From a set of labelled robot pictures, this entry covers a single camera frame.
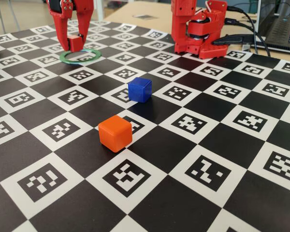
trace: ring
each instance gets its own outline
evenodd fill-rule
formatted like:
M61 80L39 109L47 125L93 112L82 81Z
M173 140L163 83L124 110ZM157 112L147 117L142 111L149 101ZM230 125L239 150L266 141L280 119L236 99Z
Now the ring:
M83 63L87 63L87 62L91 62L91 61L94 61L96 59L99 59L101 56L101 52L99 52L98 50L94 50L94 49L83 49L83 50L80 50L80 52L89 52L89 53L94 53L96 55L95 55L95 57L87 59L87 60L74 61L74 60L66 59L66 56L72 53L71 51L67 51L67 52L63 52L60 54L60 60L66 64L83 64Z

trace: red robot arm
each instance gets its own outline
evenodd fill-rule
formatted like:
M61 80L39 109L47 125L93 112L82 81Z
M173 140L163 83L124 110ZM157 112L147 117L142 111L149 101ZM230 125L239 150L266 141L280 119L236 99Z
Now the red robot arm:
M227 45L212 45L220 38L227 11L225 1L208 1L209 9L195 11L197 0L172 0L172 37L175 52L189 52L199 58L222 57L227 54Z
M93 0L47 0L48 10L53 16L58 40L65 51L78 52L83 49L90 19L94 10ZM68 19L76 10L78 35L67 35Z

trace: wooden table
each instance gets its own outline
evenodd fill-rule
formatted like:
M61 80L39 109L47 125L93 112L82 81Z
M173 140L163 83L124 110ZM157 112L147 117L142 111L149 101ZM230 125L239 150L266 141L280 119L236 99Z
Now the wooden table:
M150 15L157 17L157 19L143 20L133 17L134 15ZM227 12L228 18L235 18L237 20L243 20L242 14L236 12ZM161 30L167 33L171 33L172 30L172 12L171 5L165 3L147 2L147 1L135 1L128 3L121 9L117 10L104 20L118 23L129 23L138 25L140 27L151 28ZM235 26L224 26L222 30L222 36L226 34L241 34L251 33L245 28ZM232 49L242 50L240 45L232 45ZM260 55L266 56L264 49L258 49ZM277 52L271 50L272 57L285 59L290 61L290 53Z

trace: blue cube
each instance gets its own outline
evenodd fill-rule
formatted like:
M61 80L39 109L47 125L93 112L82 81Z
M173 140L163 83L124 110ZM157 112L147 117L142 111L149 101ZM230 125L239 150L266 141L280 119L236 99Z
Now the blue cube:
M135 102L146 102L151 96L151 80L136 77L128 83L129 99Z

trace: checkerboard mat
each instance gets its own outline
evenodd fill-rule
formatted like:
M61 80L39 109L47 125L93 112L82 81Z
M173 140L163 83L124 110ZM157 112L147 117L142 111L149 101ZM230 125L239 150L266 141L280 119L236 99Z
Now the checkerboard mat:
M290 62L174 54L111 22L85 47L102 57L67 65L53 26L0 36L0 232L290 232ZM133 132L117 154L97 128L113 115Z

